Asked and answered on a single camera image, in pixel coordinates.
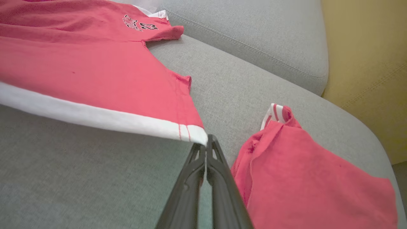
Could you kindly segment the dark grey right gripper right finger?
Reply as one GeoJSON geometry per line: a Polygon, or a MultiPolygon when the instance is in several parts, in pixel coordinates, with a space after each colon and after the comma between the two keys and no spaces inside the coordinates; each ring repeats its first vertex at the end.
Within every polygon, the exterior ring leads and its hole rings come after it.
{"type": "Polygon", "coordinates": [[[227,160],[214,135],[208,135],[206,147],[207,180],[212,187],[214,229],[253,229],[227,160]]]}

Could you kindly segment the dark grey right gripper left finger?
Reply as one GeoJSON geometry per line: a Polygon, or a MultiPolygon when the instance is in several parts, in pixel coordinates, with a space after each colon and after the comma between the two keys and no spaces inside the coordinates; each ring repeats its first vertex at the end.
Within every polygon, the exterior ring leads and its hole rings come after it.
{"type": "Polygon", "coordinates": [[[199,193],[205,173],[205,147],[193,144],[156,229],[196,229],[199,193]]]}

